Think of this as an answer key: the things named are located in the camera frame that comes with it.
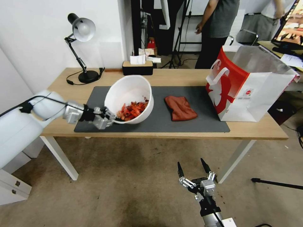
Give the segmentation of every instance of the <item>shopping bag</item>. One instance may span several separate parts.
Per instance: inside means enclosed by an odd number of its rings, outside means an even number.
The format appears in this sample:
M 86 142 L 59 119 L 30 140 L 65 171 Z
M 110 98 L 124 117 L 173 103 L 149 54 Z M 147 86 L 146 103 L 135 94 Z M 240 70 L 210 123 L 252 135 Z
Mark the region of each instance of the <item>shopping bag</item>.
M 299 74 L 259 47 L 223 46 L 206 80 L 221 121 L 257 122 Z

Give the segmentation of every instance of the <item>person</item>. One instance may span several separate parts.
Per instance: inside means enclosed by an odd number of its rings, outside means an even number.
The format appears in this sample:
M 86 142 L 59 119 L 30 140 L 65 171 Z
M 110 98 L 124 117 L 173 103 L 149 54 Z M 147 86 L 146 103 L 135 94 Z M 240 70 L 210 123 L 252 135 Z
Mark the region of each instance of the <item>person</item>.
M 294 0 L 270 0 L 270 2 L 261 11 L 260 17 L 256 22 L 254 32 L 259 35 L 258 40 L 271 40 L 278 21 L 284 16 L 286 11 L 290 10 Z
M 238 13 L 240 0 L 209 0 L 196 34 L 201 33 L 202 47 L 196 69 L 209 69 L 217 59 Z

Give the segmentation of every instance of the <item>gray desk mat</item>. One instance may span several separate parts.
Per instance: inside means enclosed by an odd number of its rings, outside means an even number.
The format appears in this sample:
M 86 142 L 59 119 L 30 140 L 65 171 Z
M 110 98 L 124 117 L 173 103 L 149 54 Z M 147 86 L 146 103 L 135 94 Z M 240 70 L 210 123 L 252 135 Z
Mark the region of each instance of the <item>gray desk mat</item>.
M 110 87 L 94 87 L 87 101 L 89 107 L 103 107 Z M 88 122 L 78 122 L 75 132 L 229 132 L 226 122 L 220 121 L 216 110 L 202 86 L 193 87 L 152 87 L 154 108 L 147 119 L 139 124 L 114 124 L 105 130 L 98 130 Z M 164 98 L 166 96 L 185 96 L 198 117 L 189 121 L 171 121 L 171 114 Z

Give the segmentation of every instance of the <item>red cloth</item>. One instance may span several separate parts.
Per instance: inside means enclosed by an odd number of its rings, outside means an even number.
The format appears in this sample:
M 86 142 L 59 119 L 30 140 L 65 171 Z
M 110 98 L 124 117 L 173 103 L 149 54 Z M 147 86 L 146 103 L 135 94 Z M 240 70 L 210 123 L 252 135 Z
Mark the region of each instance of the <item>red cloth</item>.
M 186 121 L 196 118 L 197 113 L 190 108 L 190 105 L 185 97 L 167 96 L 165 102 L 172 110 L 172 121 Z

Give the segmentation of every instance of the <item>plastic bowl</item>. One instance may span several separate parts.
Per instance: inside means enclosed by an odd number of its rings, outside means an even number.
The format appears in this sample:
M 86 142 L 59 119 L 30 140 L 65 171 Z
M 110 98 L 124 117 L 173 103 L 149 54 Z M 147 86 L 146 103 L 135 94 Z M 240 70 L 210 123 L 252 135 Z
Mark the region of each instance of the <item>plastic bowl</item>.
M 118 124 L 137 124 L 144 121 L 152 112 L 154 107 L 154 98 L 150 83 L 143 76 L 130 75 L 115 82 L 109 89 L 104 106 L 112 113 L 117 114 L 124 104 L 130 105 L 131 102 L 144 102 L 149 100 L 145 110 L 136 118 L 130 121 L 116 121 Z

